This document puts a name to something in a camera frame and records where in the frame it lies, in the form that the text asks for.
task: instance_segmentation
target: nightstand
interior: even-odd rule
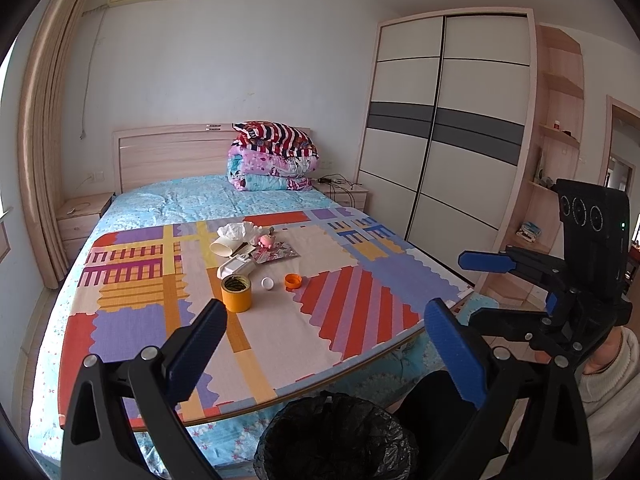
[[[369,190],[360,184],[333,184],[331,186],[329,184],[314,182],[314,187],[320,193],[341,206],[354,207],[360,211],[364,211]]]
[[[56,211],[66,257],[73,263],[95,225],[111,205],[113,193],[72,198]]]

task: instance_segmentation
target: person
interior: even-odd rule
[[[538,362],[548,362],[545,352],[535,352]],[[604,480],[615,469],[640,432],[640,360],[636,335],[614,327],[607,339],[587,359],[578,380],[587,415],[593,459],[593,479]],[[498,474],[522,423],[525,401],[516,404],[510,421],[482,478]],[[446,458],[476,412],[462,400],[444,370],[424,377],[395,412],[400,423],[417,440],[417,477],[429,478]]]

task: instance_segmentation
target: colorful patterned tablecloth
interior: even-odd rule
[[[299,396],[383,354],[422,328],[435,297],[453,306],[471,289],[410,244],[352,208],[244,216],[106,234],[86,259],[60,359],[60,423],[82,359],[134,357],[161,346],[211,297],[222,298],[209,249],[217,229],[242,220],[275,227],[300,256],[251,273],[253,305],[228,315],[226,334],[196,389],[178,406],[187,424],[227,418]],[[298,290],[282,278],[303,276]],[[273,290],[260,282],[269,276]],[[144,428],[133,400],[132,426]]]

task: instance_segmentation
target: white tissue paper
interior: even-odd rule
[[[258,239],[268,233],[268,227],[257,226],[253,222],[238,222],[218,228],[218,236],[229,238],[230,240],[242,240],[251,245],[256,245]]]

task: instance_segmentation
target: wooden headboard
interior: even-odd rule
[[[308,128],[299,130],[309,133]],[[206,174],[226,174],[231,124],[176,124],[113,133],[116,193],[146,184]]]

